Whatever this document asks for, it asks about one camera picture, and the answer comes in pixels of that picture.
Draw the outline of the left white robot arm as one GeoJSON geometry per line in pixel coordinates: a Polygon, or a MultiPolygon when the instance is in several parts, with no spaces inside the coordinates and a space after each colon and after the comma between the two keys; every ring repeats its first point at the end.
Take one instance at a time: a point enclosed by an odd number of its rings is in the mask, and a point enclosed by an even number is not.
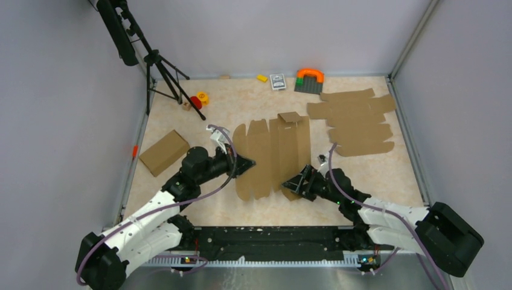
{"type": "Polygon", "coordinates": [[[120,289],[134,270],[169,248],[186,250],[193,244],[192,231],[180,226],[180,212],[203,199],[200,186],[226,175],[221,185],[243,175],[256,162],[238,154],[228,144],[209,156],[204,147],[190,148],[179,170],[148,203],[126,220],[80,242],[75,264],[76,282],[91,289],[120,289]]]}

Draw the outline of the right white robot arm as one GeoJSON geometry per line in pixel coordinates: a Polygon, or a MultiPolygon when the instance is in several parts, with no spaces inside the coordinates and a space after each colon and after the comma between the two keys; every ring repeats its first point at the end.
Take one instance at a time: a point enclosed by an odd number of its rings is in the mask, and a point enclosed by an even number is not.
{"type": "Polygon", "coordinates": [[[484,245],[484,238],[447,204],[408,207],[385,202],[356,189],[340,168],[306,165],[282,186],[310,201],[320,197],[337,204],[357,229],[358,247],[390,245],[414,252],[455,277],[464,277],[484,245]]]}

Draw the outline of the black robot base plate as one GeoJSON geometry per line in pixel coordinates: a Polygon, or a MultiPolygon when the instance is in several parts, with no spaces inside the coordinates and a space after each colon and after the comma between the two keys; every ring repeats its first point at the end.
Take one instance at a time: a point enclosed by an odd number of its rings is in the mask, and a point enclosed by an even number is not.
{"type": "Polygon", "coordinates": [[[341,261],[346,252],[392,250],[376,245],[360,229],[348,226],[195,227],[180,244],[179,254],[197,254],[207,260],[248,262],[341,261]]]}

